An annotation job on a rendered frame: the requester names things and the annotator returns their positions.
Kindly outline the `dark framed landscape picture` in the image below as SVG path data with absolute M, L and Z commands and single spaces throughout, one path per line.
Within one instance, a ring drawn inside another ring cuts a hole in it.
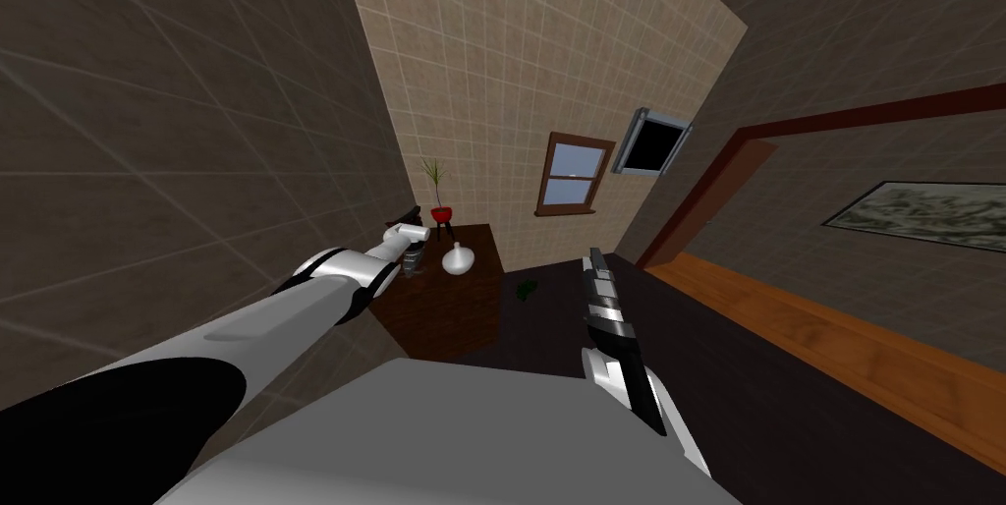
M 1006 184 L 882 181 L 822 225 L 1006 252 Z

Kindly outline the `dark brown wooden table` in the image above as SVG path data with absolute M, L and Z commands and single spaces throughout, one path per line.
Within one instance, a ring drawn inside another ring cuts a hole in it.
M 491 228 L 456 226 L 454 233 L 462 247 L 474 252 L 469 271 L 449 274 L 442 259 L 454 241 L 430 237 L 420 261 L 422 273 L 396 277 L 369 307 L 412 359 L 452 362 L 498 338 L 504 271 Z

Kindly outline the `brown framed window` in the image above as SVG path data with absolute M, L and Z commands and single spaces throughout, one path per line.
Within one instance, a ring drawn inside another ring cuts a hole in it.
M 614 147 L 612 140 L 551 132 L 534 215 L 593 214 L 593 200 Z

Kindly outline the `plant in red pot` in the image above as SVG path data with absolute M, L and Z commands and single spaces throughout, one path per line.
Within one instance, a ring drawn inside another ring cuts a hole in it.
M 437 240 L 441 239 L 442 229 L 446 229 L 447 234 L 454 240 L 455 233 L 451 223 L 453 210 L 443 205 L 441 193 L 439 192 L 439 185 L 441 185 L 443 179 L 447 176 L 447 171 L 444 165 L 436 158 L 423 157 L 421 159 L 421 167 L 423 173 L 431 180 L 433 185 L 436 206 L 430 210 L 430 214 L 436 223 Z

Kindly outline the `white round vase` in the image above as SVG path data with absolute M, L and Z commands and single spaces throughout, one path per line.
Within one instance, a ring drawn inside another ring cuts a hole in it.
M 441 259 L 442 267 L 450 275 L 463 275 L 470 271 L 475 263 L 475 252 L 465 247 L 461 242 L 455 242 L 453 248 Z

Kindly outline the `grey framed black screen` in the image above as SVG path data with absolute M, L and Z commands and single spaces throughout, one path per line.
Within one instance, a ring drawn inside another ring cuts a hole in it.
M 693 124 L 641 107 L 633 116 L 611 172 L 648 177 L 664 175 Z

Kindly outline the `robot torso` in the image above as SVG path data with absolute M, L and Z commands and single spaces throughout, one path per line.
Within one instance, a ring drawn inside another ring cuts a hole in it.
M 158 505 L 740 505 L 593 381 L 395 359 Z

